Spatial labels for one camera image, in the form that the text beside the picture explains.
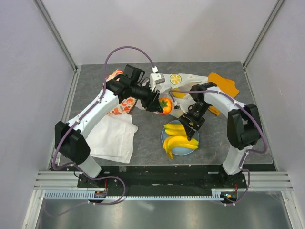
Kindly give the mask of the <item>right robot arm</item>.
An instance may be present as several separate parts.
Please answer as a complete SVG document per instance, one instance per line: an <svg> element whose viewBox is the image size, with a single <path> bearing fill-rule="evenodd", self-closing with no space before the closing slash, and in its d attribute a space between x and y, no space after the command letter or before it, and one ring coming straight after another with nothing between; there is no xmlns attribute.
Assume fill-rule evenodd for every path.
<svg viewBox="0 0 305 229"><path fill-rule="evenodd" d="M235 174L242 169L248 153L259 139L263 138L258 108L254 104L241 103L224 93L215 83L196 84L188 92L195 101L188 111L179 117L186 136L190 140L205 122L203 117L214 106L227 118L227 138L230 143L224 172L218 176L222 187L235 183Z"/></svg>

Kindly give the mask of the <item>white plastic bag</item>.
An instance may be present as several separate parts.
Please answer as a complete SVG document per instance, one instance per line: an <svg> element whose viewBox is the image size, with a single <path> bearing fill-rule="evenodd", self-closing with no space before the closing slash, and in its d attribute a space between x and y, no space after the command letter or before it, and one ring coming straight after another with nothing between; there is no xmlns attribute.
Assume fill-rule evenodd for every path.
<svg viewBox="0 0 305 229"><path fill-rule="evenodd" d="M199 76L193 74L164 74L165 82L157 85L157 90L160 91L159 98L167 97L172 101L172 105L174 102L178 102L180 105L179 110L172 111L169 115L179 118L183 113L188 111L188 107L195 103L195 100L191 97L190 94L186 93L186 97L183 99L174 98L174 101L170 97L169 91L173 88L179 88L181 91L189 91L192 86L197 84L204 84L208 82L207 76Z"/></svg>

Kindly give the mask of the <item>orange persimmon fruit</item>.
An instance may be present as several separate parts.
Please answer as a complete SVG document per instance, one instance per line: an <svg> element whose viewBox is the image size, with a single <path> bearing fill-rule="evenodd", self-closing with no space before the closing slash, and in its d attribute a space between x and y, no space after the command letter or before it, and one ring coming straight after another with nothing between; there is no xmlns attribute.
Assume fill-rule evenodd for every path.
<svg viewBox="0 0 305 229"><path fill-rule="evenodd" d="M167 97L163 97L163 98L159 99L159 103L160 103L160 106L162 107L163 111L159 112L158 114L169 115L173 108L172 101Z"/></svg>

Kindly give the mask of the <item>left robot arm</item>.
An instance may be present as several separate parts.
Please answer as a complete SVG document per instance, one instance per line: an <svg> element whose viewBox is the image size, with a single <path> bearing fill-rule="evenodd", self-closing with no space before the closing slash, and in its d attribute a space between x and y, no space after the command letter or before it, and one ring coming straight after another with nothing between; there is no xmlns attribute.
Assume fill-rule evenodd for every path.
<svg viewBox="0 0 305 229"><path fill-rule="evenodd" d="M68 158L81 172L88 176L93 187L101 187L105 177L102 168L90 155L90 147L86 138L99 121L123 100L130 97L141 101L149 112L162 112L159 102L160 92L156 86L164 83L165 78L157 68L153 68L146 85L139 82L145 72L131 65L126 65L122 74L108 80L98 96L77 116L64 123L55 125L55 148Z"/></svg>

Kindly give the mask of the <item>large yellow banana bunch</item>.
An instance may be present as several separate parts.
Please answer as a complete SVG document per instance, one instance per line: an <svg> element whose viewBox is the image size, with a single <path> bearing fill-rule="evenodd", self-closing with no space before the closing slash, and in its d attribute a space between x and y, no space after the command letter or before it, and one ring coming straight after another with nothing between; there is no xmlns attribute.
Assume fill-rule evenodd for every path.
<svg viewBox="0 0 305 229"><path fill-rule="evenodd" d="M190 149L197 149L199 146L199 142L194 138L189 141L185 136L168 137L163 143L163 149L165 150L169 159L173 159L172 149L178 146Z"/></svg>

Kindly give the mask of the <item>small yellow banana bunch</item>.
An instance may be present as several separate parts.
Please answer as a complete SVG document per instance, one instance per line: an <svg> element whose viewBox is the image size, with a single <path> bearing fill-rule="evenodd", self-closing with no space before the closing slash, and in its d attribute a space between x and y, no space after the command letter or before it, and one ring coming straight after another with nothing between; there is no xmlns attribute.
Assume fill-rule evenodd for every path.
<svg viewBox="0 0 305 229"><path fill-rule="evenodd" d="M186 136L186 131L182 124L165 124L164 131L170 136Z"/></svg>

